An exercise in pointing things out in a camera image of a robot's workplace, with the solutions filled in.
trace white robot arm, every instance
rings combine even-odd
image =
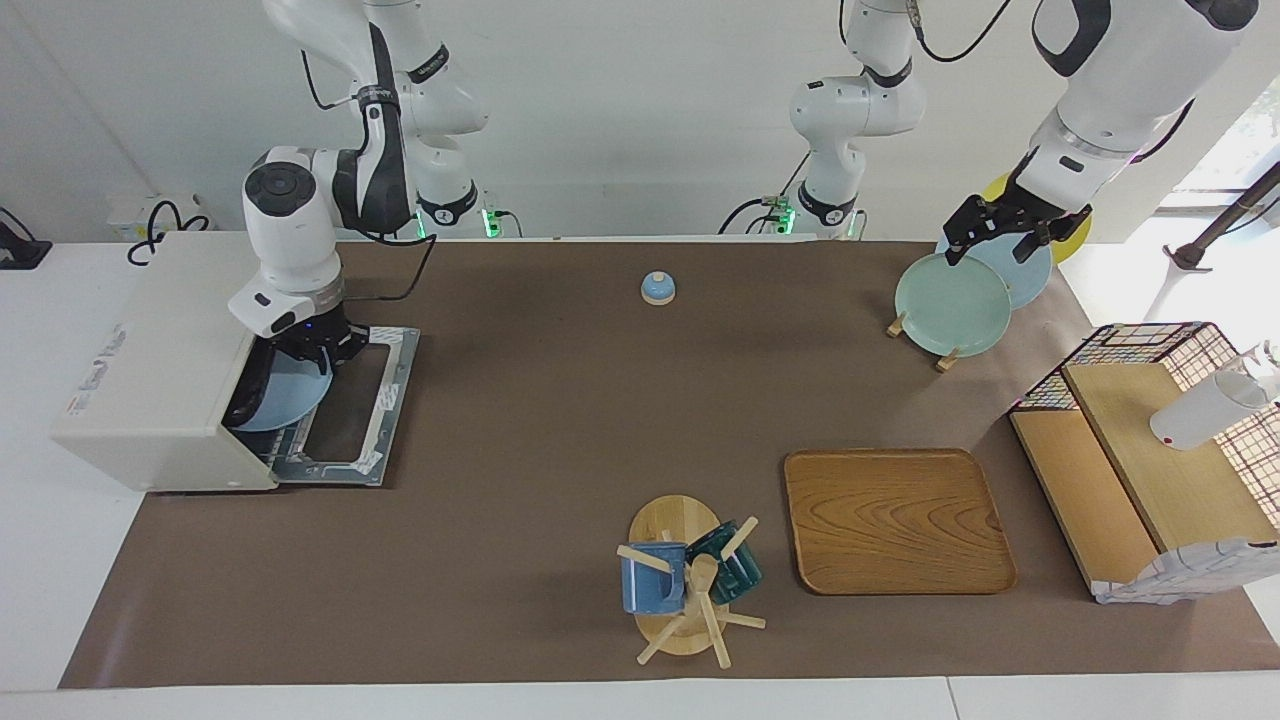
[[[945,225],[955,264],[974,245],[1025,233],[1019,261],[1066,240],[1088,202],[1217,73],[1257,0],[1041,0],[1036,46],[1066,94],[995,201],[970,196]]]
[[[908,132],[924,115],[924,90],[911,74],[915,42],[906,0],[856,0],[845,10],[858,77],[826,77],[801,87],[791,124],[809,141],[808,177],[794,188],[796,232],[840,237],[852,217],[867,159],[852,142]]]
[[[436,210],[420,220],[421,240],[428,225],[470,229],[465,220],[480,214],[475,183],[457,147],[429,133],[475,132],[488,115],[430,32],[422,3],[262,4],[280,32],[355,78],[365,138],[357,150],[275,147],[259,159],[242,196],[261,268],[228,306],[255,334],[329,372],[367,342],[343,310],[334,227],[387,242],[419,205]]]

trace yellow plate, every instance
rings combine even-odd
[[[1009,183],[1009,176],[1010,173],[1005,173],[998,178],[993,179],[991,184],[987,186],[987,190],[982,191],[982,199],[991,201],[1000,197],[1005,192],[1005,184]],[[1080,223],[1080,227],[1075,229],[1075,233],[1073,233],[1071,237],[1066,238],[1062,242],[1051,242],[1050,249],[1053,250],[1053,263],[1059,264],[1062,260],[1070,258],[1071,255],[1075,255],[1075,251],[1084,245],[1085,240],[1088,240],[1089,231],[1092,228],[1093,228],[1093,215],[1089,215],[1088,218],[1084,219],[1083,223]]]

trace dark green mug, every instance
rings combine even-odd
[[[728,541],[733,539],[735,533],[737,533],[737,523],[730,520],[689,546],[687,559],[690,564],[699,555],[710,555],[719,564],[716,584],[712,585],[710,592],[712,602],[716,605],[733,602],[755,589],[763,578],[760,566],[755,562],[755,556],[751,555],[751,548],[746,547],[746,543],[740,544],[728,560],[721,560],[721,551],[724,550]]]

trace wooden peg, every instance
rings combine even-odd
[[[737,548],[741,547],[744,542],[746,542],[746,537],[750,536],[751,530],[754,530],[755,527],[759,524],[760,521],[756,520],[754,515],[748,518],[746,521],[742,523],[742,527],[739,528],[736,533],[733,533],[732,538],[730,538],[728,543],[724,546],[724,550],[721,551],[721,560],[728,560],[730,557],[733,557],[733,553],[737,552]]]
[[[902,323],[905,322],[906,322],[906,313],[902,313],[901,315],[897,316],[896,320],[893,320],[893,324],[890,325],[887,331],[884,331],[884,334],[887,334],[888,337],[897,337],[902,334]]]
[[[721,635],[719,621],[716,619],[716,606],[712,603],[709,594],[718,570],[719,564],[716,562],[714,557],[710,555],[699,555],[694,559],[691,575],[703,621],[707,624],[707,633],[712,637],[712,647],[716,648],[716,661],[719,664],[721,670],[728,670],[733,662],[728,657],[728,647],[724,646],[724,637]]]
[[[639,551],[639,550],[636,550],[634,547],[626,546],[626,544],[620,544],[618,546],[618,557],[626,557],[627,560],[631,560],[632,562],[636,562],[639,565],[644,565],[645,568],[653,568],[654,570],[657,570],[659,573],[667,573],[668,575],[672,571],[671,570],[671,562],[667,562],[666,560],[663,560],[660,557],[654,557],[654,556],[649,555],[648,552],[641,552],[641,551]]]
[[[956,364],[956,360],[959,360],[959,359],[960,359],[960,348],[957,347],[957,348],[955,348],[955,350],[951,351],[951,355],[947,355],[942,360],[938,360],[938,364],[934,365],[934,368],[940,373],[946,373],[947,370],[950,370]]]
[[[644,651],[636,656],[636,662],[639,662],[640,665],[648,665],[649,661],[653,660],[653,656],[658,655],[658,651],[662,650],[662,646],[667,641],[669,641],[672,635],[676,634],[676,630],[678,630],[680,626],[684,625],[685,620],[689,618],[684,615],[672,618],[671,621],[667,623],[666,626],[663,626],[662,632],[658,633],[658,637],[653,638],[653,642],[649,643],[649,646],[645,647]]]
[[[756,630],[764,629],[764,618],[751,618],[750,615],[737,615],[733,612],[727,612],[723,610],[716,611],[716,619],[721,623],[728,623],[730,625],[741,625],[744,628],[755,628]]]

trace wire basket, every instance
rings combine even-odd
[[[1160,363],[1187,391],[1239,351],[1213,323],[1106,325],[1084,341],[1010,413],[1075,410],[1062,377],[1071,365]],[[1280,529],[1280,406],[1253,414],[1215,438],[1271,524]]]

